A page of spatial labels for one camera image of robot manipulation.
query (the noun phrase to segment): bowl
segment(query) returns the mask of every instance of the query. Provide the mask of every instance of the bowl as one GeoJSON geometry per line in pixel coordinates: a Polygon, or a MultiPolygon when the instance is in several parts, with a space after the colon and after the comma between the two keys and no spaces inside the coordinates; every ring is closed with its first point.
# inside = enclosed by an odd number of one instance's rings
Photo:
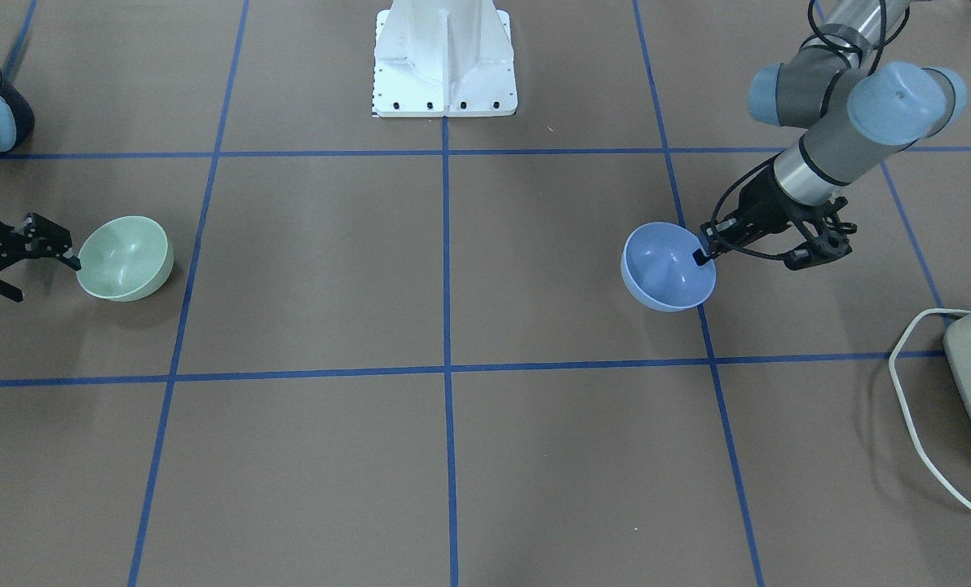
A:
{"type": "Polygon", "coordinates": [[[79,285],[91,296],[132,302],[150,296],[173,270],[173,245],[156,220],[123,216],[99,227],[79,249],[79,285]]]}
{"type": "Polygon", "coordinates": [[[647,223],[630,233],[623,246],[623,283],[653,311],[679,312],[709,298],[717,283],[713,261],[702,267],[691,253],[699,237],[671,223],[647,223]]]}

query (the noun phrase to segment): white cable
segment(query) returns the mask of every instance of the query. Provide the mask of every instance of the white cable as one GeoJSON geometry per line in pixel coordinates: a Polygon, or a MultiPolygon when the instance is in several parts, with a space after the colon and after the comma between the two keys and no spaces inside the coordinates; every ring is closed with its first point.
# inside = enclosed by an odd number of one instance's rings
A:
{"type": "Polygon", "coordinates": [[[914,317],[913,322],[909,323],[906,327],[906,332],[899,339],[898,345],[894,346],[894,350],[891,351],[891,356],[888,358],[888,369],[891,371],[891,382],[894,383],[894,390],[898,392],[898,403],[902,405],[902,415],[906,418],[906,427],[909,428],[910,438],[913,438],[913,446],[916,448],[917,454],[919,454],[920,459],[924,461],[924,464],[928,466],[929,471],[935,475],[936,479],[942,483],[943,487],[952,494],[952,497],[959,499],[961,504],[966,505],[967,508],[971,510],[971,502],[966,497],[963,497],[955,487],[952,487],[952,483],[948,483],[948,479],[945,479],[945,475],[941,474],[941,471],[935,467],[932,463],[931,458],[928,457],[928,453],[925,452],[924,447],[920,445],[920,438],[916,435],[916,426],[913,424],[912,413],[909,412],[909,404],[906,402],[905,391],[902,391],[902,383],[898,380],[898,371],[895,371],[894,361],[898,358],[898,353],[902,352],[903,346],[906,346],[906,341],[909,339],[909,335],[913,334],[913,329],[916,328],[917,323],[924,319],[925,316],[931,315],[948,315],[948,316],[966,316],[969,315],[971,311],[954,311],[954,309],[947,308],[931,308],[929,311],[922,311],[914,317]]]}

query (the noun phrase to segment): blue bowl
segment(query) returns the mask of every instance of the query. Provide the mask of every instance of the blue bowl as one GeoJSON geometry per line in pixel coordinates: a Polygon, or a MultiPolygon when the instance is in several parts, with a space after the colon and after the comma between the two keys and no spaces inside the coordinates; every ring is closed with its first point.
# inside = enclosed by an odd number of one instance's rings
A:
{"type": "Polygon", "coordinates": [[[713,261],[699,267],[691,253],[699,238],[671,223],[647,223],[623,246],[623,282],[632,296],[653,311],[679,312],[709,298],[717,283],[713,261]]]}

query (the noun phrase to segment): light green bowl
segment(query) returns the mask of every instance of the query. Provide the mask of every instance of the light green bowl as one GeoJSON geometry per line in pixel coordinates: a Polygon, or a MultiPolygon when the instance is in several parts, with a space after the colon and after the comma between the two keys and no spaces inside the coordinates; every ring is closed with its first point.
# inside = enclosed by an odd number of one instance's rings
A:
{"type": "Polygon", "coordinates": [[[79,285],[113,302],[145,298],[173,270],[173,246],[156,220],[123,216],[104,224],[79,249],[79,285]]]}

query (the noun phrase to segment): white mounting bracket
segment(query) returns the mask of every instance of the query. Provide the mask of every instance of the white mounting bracket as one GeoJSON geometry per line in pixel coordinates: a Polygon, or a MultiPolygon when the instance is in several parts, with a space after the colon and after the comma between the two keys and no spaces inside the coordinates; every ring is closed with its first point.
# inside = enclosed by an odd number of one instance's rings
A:
{"type": "Polygon", "coordinates": [[[373,56],[374,116],[518,110],[510,15],[492,0],[395,0],[377,15],[373,56]]]}

